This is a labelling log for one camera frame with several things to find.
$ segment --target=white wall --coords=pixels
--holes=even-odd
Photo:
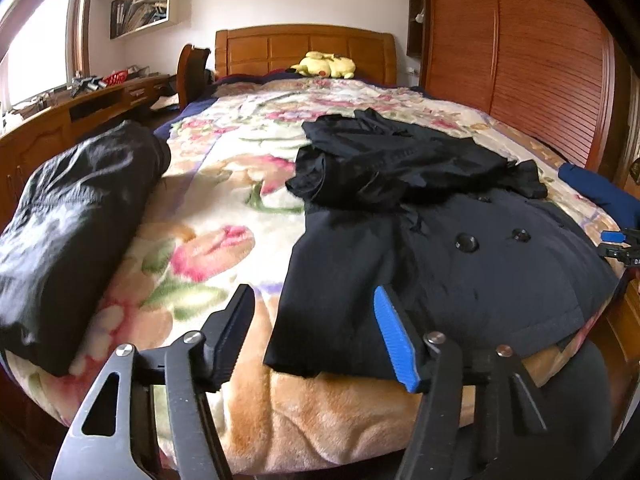
[[[111,1],[91,0],[89,6],[89,68],[100,76],[127,67],[124,40],[109,39]]]
[[[398,82],[408,82],[408,60],[404,54],[408,0],[180,0],[179,3],[181,22],[178,25],[124,40],[126,65],[149,65],[152,71],[175,73],[182,47],[193,43],[213,51],[219,29],[273,23],[325,23],[393,34],[398,52]],[[108,36],[108,21],[104,30]],[[103,53],[108,50],[103,45],[101,49]],[[119,59],[117,49],[111,49],[108,54],[109,60]],[[417,62],[410,60],[409,63],[416,66]],[[212,55],[208,65],[212,68],[213,64]]]

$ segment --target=silver screw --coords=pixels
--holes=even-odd
[[[182,340],[188,344],[197,343],[198,341],[200,341],[200,339],[202,339],[202,334],[197,330],[191,330],[191,332],[187,332],[182,338]]]
[[[133,345],[131,343],[124,343],[116,348],[116,355],[118,357],[126,357],[133,352]]]
[[[427,334],[427,341],[433,345],[441,345],[447,340],[447,336],[445,336],[442,332],[429,332]]]
[[[511,357],[513,355],[513,349],[509,345],[500,345],[495,351],[500,357]]]

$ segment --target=blanket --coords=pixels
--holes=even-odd
[[[28,395],[65,424],[117,345],[168,344],[198,329],[211,312],[225,307],[239,283],[249,283],[256,295],[254,320],[231,380],[208,397],[232,471],[327,468],[407,444],[420,397],[399,383],[329,374],[303,379],[262,364],[291,249],[304,231],[303,204],[285,187],[297,150],[307,143],[303,121],[372,107],[390,119],[473,137],[507,158],[535,160],[548,199],[594,243],[601,231],[617,229],[601,209],[558,180],[562,160],[550,149],[471,108],[409,89],[316,78],[225,84],[216,97],[209,108],[172,127],[172,163],[148,200],[69,375],[56,378],[7,355]],[[577,352],[597,317],[567,345],[526,359],[537,384]],[[155,397],[161,449],[170,464],[163,387]],[[473,406],[474,392],[466,388],[462,425],[472,421]]]

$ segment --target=stuffed animal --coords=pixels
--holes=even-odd
[[[317,75],[345,79],[351,79],[356,72],[355,63],[348,57],[316,51],[307,52],[305,59],[291,68],[306,76]]]

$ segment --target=black button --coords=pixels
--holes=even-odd
[[[511,231],[511,236],[518,242],[528,242],[531,240],[531,235],[524,229],[514,229]]]
[[[473,235],[466,233],[460,233],[456,236],[456,248],[463,253],[472,253],[478,250],[478,240]]]

